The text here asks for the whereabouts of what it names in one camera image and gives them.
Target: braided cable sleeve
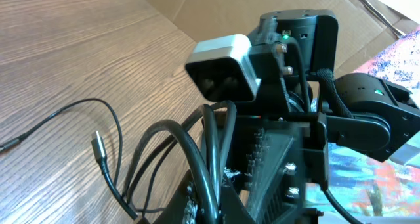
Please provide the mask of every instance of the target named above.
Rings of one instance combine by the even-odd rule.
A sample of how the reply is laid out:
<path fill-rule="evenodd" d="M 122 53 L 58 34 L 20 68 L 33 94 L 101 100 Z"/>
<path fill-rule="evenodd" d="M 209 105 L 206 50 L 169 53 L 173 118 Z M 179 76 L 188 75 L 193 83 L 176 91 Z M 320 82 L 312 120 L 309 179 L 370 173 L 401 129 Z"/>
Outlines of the braided cable sleeve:
<path fill-rule="evenodd" d="M 334 115 L 345 118 L 353 118 L 351 111 L 343 103 L 335 88 L 333 72 L 330 69 L 319 69 L 316 72 L 316 75 L 320 80 L 320 87 L 323 96 L 327 100 Z"/>

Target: colorful painting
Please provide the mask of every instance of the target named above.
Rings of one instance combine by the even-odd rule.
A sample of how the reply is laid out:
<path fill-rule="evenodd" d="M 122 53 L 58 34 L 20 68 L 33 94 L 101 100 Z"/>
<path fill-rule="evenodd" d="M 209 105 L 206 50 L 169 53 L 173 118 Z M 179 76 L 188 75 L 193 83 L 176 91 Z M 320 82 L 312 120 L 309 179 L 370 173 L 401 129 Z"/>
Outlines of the colorful painting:
<path fill-rule="evenodd" d="M 403 85 L 420 96 L 420 27 L 355 72 Z M 420 169 L 377 162 L 348 148 L 329 145 L 329 188 L 353 215 L 420 217 Z M 306 206 L 335 212 L 320 188 L 307 185 Z"/>

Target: cable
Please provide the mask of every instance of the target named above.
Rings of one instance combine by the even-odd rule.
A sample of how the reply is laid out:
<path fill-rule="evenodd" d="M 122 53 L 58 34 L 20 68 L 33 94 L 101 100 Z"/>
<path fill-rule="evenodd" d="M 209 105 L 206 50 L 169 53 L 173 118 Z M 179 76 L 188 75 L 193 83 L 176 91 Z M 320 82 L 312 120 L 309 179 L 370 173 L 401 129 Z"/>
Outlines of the cable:
<path fill-rule="evenodd" d="M 220 140 L 220 168 L 221 171 L 224 171 L 224 167 L 226 165 L 226 161 L 228 158 L 228 153 L 230 150 L 230 141 L 232 140 L 232 134 L 235 126 L 235 119 L 236 119 L 236 106 L 232 101 L 222 101 L 217 102 L 211 105 L 213 110 L 217 110 L 220 108 L 227 107 L 226 112 L 226 120 L 224 123 L 224 131 L 222 133 L 222 139 Z M 191 127 L 201 118 L 200 108 L 195 109 L 182 123 L 182 127 L 185 131 L 189 131 Z M 125 188 L 123 191 L 123 196 L 127 195 L 128 203 L 131 203 L 132 195 L 140 181 L 142 175 L 148 168 L 148 166 L 153 162 L 156 156 L 159 155 L 168 145 L 171 146 L 171 149 L 176 145 L 176 141 L 172 135 L 168 136 L 162 143 L 160 143 L 152 153 L 146 158 L 144 163 L 141 165 L 140 169 L 138 170 L 133 182 L 130 184 L 133 174 L 128 173 L 125 178 Z"/>
<path fill-rule="evenodd" d="M 152 173 L 152 176 L 150 177 L 150 182 L 149 182 L 149 187 L 148 187 L 148 190 L 147 190 L 146 200 L 144 201 L 143 209 L 141 211 L 142 212 L 142 217 L 146 216 L 147 207 L 149 206 L 150 197 L 152 195 L 153 182 L 156 178 L 156 174 L 158 173 L 158 169 L 160 168 L 160 166 L 162 165 L 162 163 L 166 159 L 166 157 L 169 155 L 172 148 L 175 147 L 175 145 L 176 145 L 176 143 L 172 143 L 171 146 L 169 146 L 169 148 L 165 151 L 165 153 L 163 153 L 162 157 L 159 159 L 159 161 L 157 162 L 157 164 L 155 166 L 155 169 Z"/>
<path fill-rule="evenodd" d="M 143 208 L 136 208 L 136 212 L 143 212 Z M 157 213 L 157 212 L 162 212 L 165 211 L 165 208 L 155 208 L 155 209 L 151 209 L 151 210 L 145 210 L 146 213 Z"/>
<path fill-rule="evenodd" d="M 232 101 L 222 101 L 215 103 L 211 106 L 213 110 L 219 108 L 227 108 L 226 119 L 224 121 L 224 127 L 222 132 L 222 138 L 220 140 L 220 174 L 224 173 L 224 167 L 228 160 L 230 143 L 232 142 L 232 136 L 235 128 L 236 121 L 236 106 Z"/>
<path fill-rule="evenodd" d="M 182 123 L 182 128 L 184 130 L 189 131 L 191 127 L 201 118 L 200 110 L 197 108 L 195 109 Z M 125 177 L 124 182 L 124 189 L 123 189 L 123 196 L 127 196 L 127 201 L 131 202 L 131 196 L 138 185 L 138 182 L 140 181 L 140 178 L 142 174 L 146 171 L 147 167 L 152 163 L 153 159 L 159 155 L 163 149 L 165 149 L 168 145 L 171 143 L 174 143 L 174 145 L 177 143 L 174 141 L 174 137 L 172 135 L 166 137 L 166 139 L 160 143 L 153 151 L 152 153 L 147 157 L 146 161 L 144 161 L 143 165 L 140 167 L 139 171 L 136 174 L 136 177 L 133 180 L 133 183 L 131 183 L 131 179 L 133 178 L 134 171 L 130 171 L 127 173 L 127 176 Z"/>
<path fill-rule="evenodd" d="M 110 171 L 108 170 L 108 164 L 106 161 L 107 157 L 104 141 L 102 140 L 102 137 L 99 135 L 98 131 L 92 134 L 91 144 L 95 160 L 99 165 L 99 168 L 105 178 L 106 184 L 111 190 L 111 193 L 113 194 L 114 198 L 118 201 L 119 205 L 131 217 L 131 219 L 136 219 L 137 214 L 134 212 L 133 209 L 129 207 L 129 205 L 126 202 L 124 202 L 123 197 L 121 197 L 118 190 L 116 189 L 116 186 L 112 183 Z"/>
<path fill-rule="evenodd" d="M 130 164 L 128 174 L 134 173 L 139 160 L 137 158 L 141 157 L 141 154 L 148 141 L 157 132 L 160 131 L 170 132 L 172 136 L 178 141 L 179 145 L 185 153 L 188 164 L 190 165 L 192 179 L 197 190 L 199 202 L 202 208 L 205 210 L 204 218 L 209 223 L 216 223 L 219 219 L 219 209 L 204 160 L 191 136 L 185 132 L 185 130 L 177 122 L 174 122 L 173 120 L 161 120 L 146 130 L 133 154 L 133 159 Z"/>
<path fill-rule="evenodd" d="M 305 112 L 310 112 L 310 101 L 308 87 L 306 86 L 305 69 L 303 68 L 303 56 L 301 48 L 294 37 L 283 39 L 283 43 L 287 44 L 288 49 L 292 49 L 296 53 L 297 70 L 299 71 L 299 84 L 301 85 L 301 92 L 303 96 L 303 109 Z"/>
<path fill-rule="evenodd" d="M 33 132 L 37 131 L 42 125 L 49 122 L 49 120 L 53 119 L 54 117 L 56 117 L 57 115 L 59 115 L 63 111 L 65 111 L 65 110 L 67 110 L 67 109 L 69 109 L 69 108 L 71 108 L 71 107 L 73 107 L 77 104 L 81 104 L 82 102 L 88 102 L 88 101 L 96 101 L 96 102 L 101 102 L 102 104 L 104 104 L 110 110 L 110 112 L 112 113 L 112 117 L 114 118 L 115 124 L 117 125 L 118 138 L 119 138 L 119 148 L 118 148 L 117 168 L 115 170 L 114 182 L 113 182 L 114 185 L 117 186 L 119 171 L 121 169 L 121 157 L 122 157 L 122 154 L 123 154 L 123 133 L 121 132 L 121 126 L 119 125 L 119 121 L 118 121 L 118 117 L 117 117 L 116 112 L 114 111 L 114 109 L 112 109 L 111 105 L 109 105 L 106 101 L 104 101 L 102 99 L 96 99 L 96 98 L 82 99 L 82 100 L 75 101 L 75 102 L 73 102 L 73 103 L 71 103 L 67 106 L 64 106 L 64 107 L 58 109 L 56 112 L 49 115 L 47 118 L 45 118 L 44 120 L 39 122 L 37 125 L 35 125 L 31 129 L 29 129 L 27 132 L 17 136 L 16 138 L 13 138 L 13 139 L 10 139 L 10 140 L 8 140 L 4 143 L 1 143 L 0 144 L 0 153 L 18 145 L 23 140 L 28 138 Z"/>
<path fill-rule="evenodd" d="M 320 82 L 322 96 L 326 99 L 329 107 L 336 116 L 353 118 L 352 112 L 346 107 L 340 98 L 334 84 L 334 73 L 330 69 L 319 69 L 316 72 Z"/>
<path fill-rule="evenodd" d="M 333 194 L 329 191 L 329 189 L 324 191 L 325 197 L 327 197 L 328 201 L 331 205 L 351 224 L 362 224 L 358 221 L 355 217 L 353 217 L 347 210 L 345 210 L 340 203 L 334 198 Z"/>
<path fill-rule="evenodd" d="M 199 107 L 204 119 L 204 137 L 207 149 L 207 170 L 210 173 L 211 184 L 215 191 L 216 201 L 220 206 L 222 177 L 221 177 L 221 157 L 219 149 L 219 138 L 217 137 L 217 125 L 215 112 L 213 109 L 204 104 Z"/>

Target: connector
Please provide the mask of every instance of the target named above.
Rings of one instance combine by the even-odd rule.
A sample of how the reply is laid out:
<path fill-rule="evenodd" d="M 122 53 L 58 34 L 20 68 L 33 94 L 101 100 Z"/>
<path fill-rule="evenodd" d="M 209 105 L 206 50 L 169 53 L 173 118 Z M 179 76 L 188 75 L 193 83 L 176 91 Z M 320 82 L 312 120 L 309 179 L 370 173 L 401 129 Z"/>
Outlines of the connector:
<path fill-rule="evenodd" d="M 102 166 L 102 163 L 106 163 L 106 151 L 104 146 L 104 141 L 102 140 L 102 137 L 99 135 L 99 131 L 95 131 L 92 134 L 92 148 L 93 148 L 93 154 L 96 162 L 100 166 Z"/>
<path fill-rule="evenodd" d="M 16 146 L 20 143 L 20 139 L 15 138 L 15 139 L 11 139 L 9 141 L 6 141 L 4 143 L 0 144 L 0 153 L 8 150 L 9 148 Z"/>

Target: robotic arm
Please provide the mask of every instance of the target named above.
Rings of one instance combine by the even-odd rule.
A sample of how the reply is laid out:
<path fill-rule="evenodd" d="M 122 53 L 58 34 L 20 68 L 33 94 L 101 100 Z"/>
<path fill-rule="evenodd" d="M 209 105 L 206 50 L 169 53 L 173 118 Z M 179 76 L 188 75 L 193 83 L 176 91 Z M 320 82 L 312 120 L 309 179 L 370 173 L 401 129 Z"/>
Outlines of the robotic arm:
<path fill-rule="evenodd" d="M 411 92 L 362 73 L 334 80 L 337 32 L 331 11 L 293 10 L 262 15 L 248 36 L 197 44 L 186 63 L 190 77 L 207 100 L 230 100 L 237 110 L 226 170 L 240 175 L 224 175 L 218 221 L 317 223 L 320 213 L 303 208 L 305 183 L 319 184 L 336 202 L 328 191 L 328 142 L 380 162 L 413 158 L 403 152 L 420 130 Z M 320 84 L 316 110 L 310 109 L 307 81 Z M 216 115 L 220 130 L 225 116 Z M 190 181 L 187 173 L 156 223 L 185 222 L 195 195 L 186 192 Z M 238 198 L 241 190 L 249 191 L 246 205 Z M 194 220 L 207 222 L 197 204 Z"/>

